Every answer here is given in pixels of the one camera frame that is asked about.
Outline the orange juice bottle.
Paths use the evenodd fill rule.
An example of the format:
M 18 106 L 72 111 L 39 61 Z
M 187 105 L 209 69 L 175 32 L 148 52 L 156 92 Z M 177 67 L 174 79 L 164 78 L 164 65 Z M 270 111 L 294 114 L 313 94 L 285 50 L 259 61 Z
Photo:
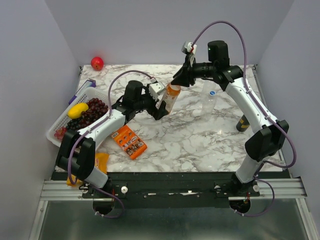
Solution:
M 169 83 L 166 86 L 166 90 L 162 96 L 161 103 L 165 103 L 165 110 L 170 113 L 173 109 L 173 106 L 181 92 L 181 87 L 179 85 L 172 85 Z

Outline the blue cap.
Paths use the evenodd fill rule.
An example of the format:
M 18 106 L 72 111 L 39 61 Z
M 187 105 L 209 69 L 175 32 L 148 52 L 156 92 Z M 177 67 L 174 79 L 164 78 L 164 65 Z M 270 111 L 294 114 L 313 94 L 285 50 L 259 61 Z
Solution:
M 212 97 L 214 97 L 216 95 L 216 92 L 215 91 L 210 91 L 209 93 L 208 93 L 208 97 L 209 98 L 212 98 Z

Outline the clear bottle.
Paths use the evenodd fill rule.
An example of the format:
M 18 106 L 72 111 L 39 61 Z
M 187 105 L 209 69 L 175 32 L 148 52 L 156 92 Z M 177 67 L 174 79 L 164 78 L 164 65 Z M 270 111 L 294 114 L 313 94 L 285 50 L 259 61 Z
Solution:
M 215 91 L 215 96 L 208 97 L 210 91 Z M 204 119 L 209 120 L 213 114 L 215 105 L 217 103 L 216 83 L 210 80 L 205 80 L 202 88 L 202 108 L 201 115 Z

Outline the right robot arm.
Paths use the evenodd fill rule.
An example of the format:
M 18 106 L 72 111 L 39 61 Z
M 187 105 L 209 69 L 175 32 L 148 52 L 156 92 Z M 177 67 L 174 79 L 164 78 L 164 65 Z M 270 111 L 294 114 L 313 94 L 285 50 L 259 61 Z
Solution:
M 232 175 L 230 191 L 241 196 L 254 182 L 263 164 L 283 146 L 289 130 L 286 120 L 279 121 L 262 104 L 237 65 L 230 65 L 228 45 L 222 40 L 207 44 L 208 62 L 197 63 L 196 47 L 185 42 L 181 51 L 186 55 L 180 70 L 173 76 L 172 85 L 193 86 L 196 79 L 211 80 L 218 84 L 238 105 L 251 126 L 253 136 L 245 142 L 246 156 Z

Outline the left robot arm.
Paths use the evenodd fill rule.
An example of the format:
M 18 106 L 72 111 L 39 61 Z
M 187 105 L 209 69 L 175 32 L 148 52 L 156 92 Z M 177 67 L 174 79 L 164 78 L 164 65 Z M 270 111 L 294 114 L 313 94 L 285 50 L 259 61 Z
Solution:
M 137 80 L 129 81 L 124 95 L 110 107 L 111 112 L 79 131 L 68 130 L 65 133 L 56 166 L 93 185 L 93 191 L 99 197 L 107 197 L 111 185 L 107 174 L 95 167 L 96 147 L 140 112 L 147 111 L 155 120 L 168 115 L 164 103 L 156 106 L 159 95 L 165 90 L 165 86 L 156 80 L 147 85 Z

